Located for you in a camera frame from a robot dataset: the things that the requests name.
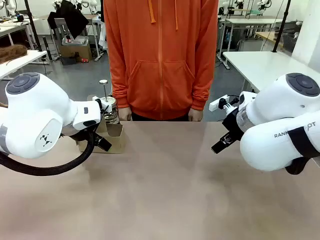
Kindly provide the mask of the person's right hand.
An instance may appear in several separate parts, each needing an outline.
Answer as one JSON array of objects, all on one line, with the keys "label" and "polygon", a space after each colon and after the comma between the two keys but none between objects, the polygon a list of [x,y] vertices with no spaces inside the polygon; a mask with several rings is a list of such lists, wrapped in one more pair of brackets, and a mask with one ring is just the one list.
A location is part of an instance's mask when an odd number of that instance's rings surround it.
[{"label": "person's right hand", "polygon": [[132,111],[130,107],[118,108],[118,116],[120,121],[130,121],[132,118]]}]

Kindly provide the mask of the person's left hand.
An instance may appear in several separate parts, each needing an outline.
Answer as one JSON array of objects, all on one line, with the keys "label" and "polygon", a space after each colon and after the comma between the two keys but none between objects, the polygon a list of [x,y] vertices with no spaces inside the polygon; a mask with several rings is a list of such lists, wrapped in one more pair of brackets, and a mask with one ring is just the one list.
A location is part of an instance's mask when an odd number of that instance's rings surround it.
[{"label": "person's left hand", "polygon": [[191,108],[188,112],[189,122],[200,122],[203,119],[203,111]]}]

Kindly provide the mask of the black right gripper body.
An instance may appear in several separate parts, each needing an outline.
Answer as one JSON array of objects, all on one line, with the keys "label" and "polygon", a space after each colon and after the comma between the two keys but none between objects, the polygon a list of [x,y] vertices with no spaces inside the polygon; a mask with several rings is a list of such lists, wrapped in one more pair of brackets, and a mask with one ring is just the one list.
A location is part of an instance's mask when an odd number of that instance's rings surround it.
[{"label": "black right gripper body", "polygon": [[238,108],[232,110],[222,121],[223,126],[228,130],[227,134],[234,136],[235,141],[240,141],[244,132],[240,129],[237,123]]}]

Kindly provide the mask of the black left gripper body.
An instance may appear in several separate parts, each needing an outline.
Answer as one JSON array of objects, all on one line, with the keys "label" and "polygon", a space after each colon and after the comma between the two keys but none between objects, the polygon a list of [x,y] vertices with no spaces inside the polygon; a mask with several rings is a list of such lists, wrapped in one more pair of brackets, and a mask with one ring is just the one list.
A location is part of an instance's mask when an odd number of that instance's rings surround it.
[{"label": "black left gripper body", "polygon": [[70,135],[69,137],[76,142],[86,141],[88,138],[88,130],[86,128],[82,129],[79,132]]}]

